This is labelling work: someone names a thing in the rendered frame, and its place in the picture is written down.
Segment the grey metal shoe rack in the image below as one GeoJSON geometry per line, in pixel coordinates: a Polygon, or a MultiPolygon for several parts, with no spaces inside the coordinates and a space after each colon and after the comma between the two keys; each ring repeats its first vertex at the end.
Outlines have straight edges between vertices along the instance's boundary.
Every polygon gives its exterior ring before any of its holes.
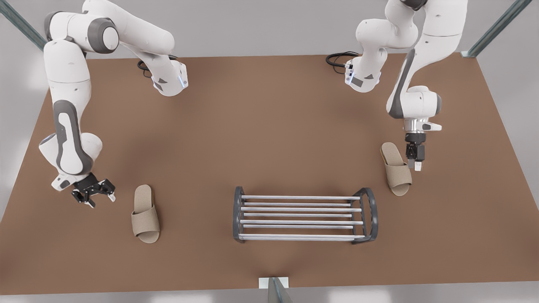
{"type": "Polygon", "coordinates": [[[379,234],[379,215],[370,188],[344,196],[248,195],[235,188],[233,238],[247,240],[368,243],[379,234]]]}

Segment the beige slipper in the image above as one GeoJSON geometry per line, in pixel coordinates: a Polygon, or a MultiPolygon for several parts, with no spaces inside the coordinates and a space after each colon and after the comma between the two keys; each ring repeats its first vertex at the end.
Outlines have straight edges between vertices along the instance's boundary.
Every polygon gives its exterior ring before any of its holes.
{"type": "Polygon", "coordinates": [[[149,185],[136,188],[131,214],[133,235],[142,242],[155,243],[160,235],[160,223],[153,202],[153,192],[149,185]]]}
{"type": "Polygon", "coordinates": [[[380,151],[389,189],[398,197],[404,196],[413,183],[408,164],[403,161],[396,145],[391,142],[383,143],[380,151]]]}

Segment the silver frame post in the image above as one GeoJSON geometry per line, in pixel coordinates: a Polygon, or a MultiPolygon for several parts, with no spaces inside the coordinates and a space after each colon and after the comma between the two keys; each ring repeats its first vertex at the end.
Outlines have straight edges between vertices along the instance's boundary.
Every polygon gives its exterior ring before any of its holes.
{"type": "Polygon", "coordinates": [[[39,50],[47,43],[43,36],[30,25],[6,0],[0,0],[0,13],[25,35],[39,50]]]}
{"type": "Polygon", "coordinates": [[[293,303],[287,292],[288,277],[262,277],[258,281],[260,289],[267,289],[267,303],[293,303]]]}
{"type": "Polygon", "coordinates": [[[515,0],[469,49],[460,52],[463,58],[476,58],[533,0],[515,0]]]}

